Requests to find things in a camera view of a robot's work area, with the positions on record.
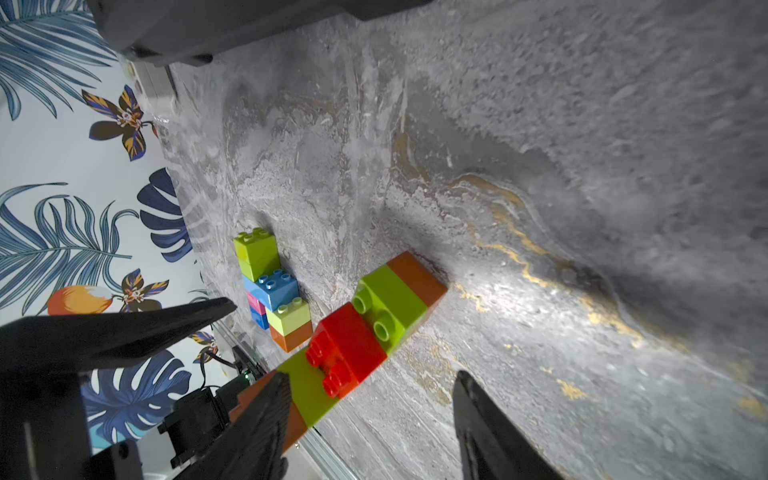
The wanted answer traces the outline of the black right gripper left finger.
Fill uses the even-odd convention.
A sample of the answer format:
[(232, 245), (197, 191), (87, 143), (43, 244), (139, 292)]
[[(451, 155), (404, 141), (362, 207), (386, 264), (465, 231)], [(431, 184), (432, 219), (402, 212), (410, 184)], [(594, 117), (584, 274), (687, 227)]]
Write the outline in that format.
[(180, 479), (283, 479), (288, 460), (282, 440), (272, 434), (257, 436), (256, 422), (232, 425), (203, 458), (182, 470)]

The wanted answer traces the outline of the red lego brick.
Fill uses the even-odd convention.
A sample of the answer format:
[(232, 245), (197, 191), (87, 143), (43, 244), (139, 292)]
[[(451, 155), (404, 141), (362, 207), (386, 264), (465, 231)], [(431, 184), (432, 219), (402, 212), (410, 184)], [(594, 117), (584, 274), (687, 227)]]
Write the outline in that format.
[(342, 399), (365, 381), (387, 354), (351, 303), (324, 318), (315, 329), (305, 356), (322, 374), (322, 387)]

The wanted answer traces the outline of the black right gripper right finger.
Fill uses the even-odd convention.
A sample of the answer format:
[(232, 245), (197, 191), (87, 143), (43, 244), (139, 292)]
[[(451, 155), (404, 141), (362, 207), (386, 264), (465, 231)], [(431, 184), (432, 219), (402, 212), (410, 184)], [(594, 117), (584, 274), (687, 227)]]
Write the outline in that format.
[(457, 373), (452, 400), (465, 479), (563, 479), (469, 372)]

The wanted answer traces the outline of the lime green lego brick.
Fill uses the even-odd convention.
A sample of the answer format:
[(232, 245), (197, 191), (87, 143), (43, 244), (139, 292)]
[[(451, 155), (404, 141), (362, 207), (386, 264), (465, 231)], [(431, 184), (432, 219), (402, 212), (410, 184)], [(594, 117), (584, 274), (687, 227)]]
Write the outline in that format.
[(274, 311), (267, 310), (269, 326), (282, 336), (287, 336), (311, 321), (308, 303), (301, 297), (295, 297), (280, 305)]

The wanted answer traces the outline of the green lego brick front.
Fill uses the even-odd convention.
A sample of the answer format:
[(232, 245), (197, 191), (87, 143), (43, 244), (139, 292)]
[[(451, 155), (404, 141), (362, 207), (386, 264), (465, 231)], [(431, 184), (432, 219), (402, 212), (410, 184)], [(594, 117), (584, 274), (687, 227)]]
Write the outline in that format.
[(388, 266), (362, 277), (352, 305), (391, 356), (425, 318), (427, 305)]

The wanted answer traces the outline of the small blue lego brick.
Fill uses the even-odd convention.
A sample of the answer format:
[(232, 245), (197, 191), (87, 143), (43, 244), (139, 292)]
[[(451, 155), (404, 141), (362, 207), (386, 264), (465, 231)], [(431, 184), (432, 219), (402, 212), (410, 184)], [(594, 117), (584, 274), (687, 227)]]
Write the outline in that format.
[(257, 310), (251, 308), (250, 316), (253, 322), (262, 330), (267, 331), (269, 329), (268, 318), (265, 313), (260, 313)]

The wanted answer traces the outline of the long blue lego brick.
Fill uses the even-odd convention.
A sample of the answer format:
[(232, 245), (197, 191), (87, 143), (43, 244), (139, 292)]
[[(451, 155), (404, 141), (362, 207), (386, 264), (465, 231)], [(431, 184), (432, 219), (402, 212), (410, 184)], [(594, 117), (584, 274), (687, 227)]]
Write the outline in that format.
[(275, 311), (300, 296), (296, 278), (280, 269), (255, 281), (245, 275), (242, 278), (246, 290), (269, 311)]

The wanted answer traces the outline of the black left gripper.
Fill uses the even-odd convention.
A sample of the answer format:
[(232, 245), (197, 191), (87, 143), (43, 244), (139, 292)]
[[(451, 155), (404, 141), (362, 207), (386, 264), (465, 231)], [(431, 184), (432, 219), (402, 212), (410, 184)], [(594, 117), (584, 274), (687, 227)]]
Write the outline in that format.
[(136, 365), (236, 309), (221, 297), (149, 312), (24, 317), (4, 325), (1, 477), (141, 479), (134, 440), (92, 452), (76, 373)]

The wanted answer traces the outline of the orange lego brick front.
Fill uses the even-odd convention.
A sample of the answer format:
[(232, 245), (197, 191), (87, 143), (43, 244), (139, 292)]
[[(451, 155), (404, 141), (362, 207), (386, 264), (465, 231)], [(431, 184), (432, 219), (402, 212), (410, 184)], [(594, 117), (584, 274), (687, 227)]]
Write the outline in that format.
[(308, 431), (293, 400), (290, 376), (285, 372), (273, 370), (240, 392), (236, 401), (229, 412), (231, 422), (239, 425), (254, 420), (257, 436), (276, 434), (282, 440), (282, 453), (287, 453)]

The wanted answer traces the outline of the pink lego brick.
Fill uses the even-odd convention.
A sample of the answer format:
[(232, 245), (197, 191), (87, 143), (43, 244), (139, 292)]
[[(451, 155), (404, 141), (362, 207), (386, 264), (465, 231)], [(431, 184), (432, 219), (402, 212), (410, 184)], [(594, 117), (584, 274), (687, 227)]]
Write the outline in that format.
[(256, 311), (260, 316), (266, 314), (266, 308), (265, 306), (256, 298), (254, 297), (250, 292), (247, 293), (247, 299), (250, 307)]

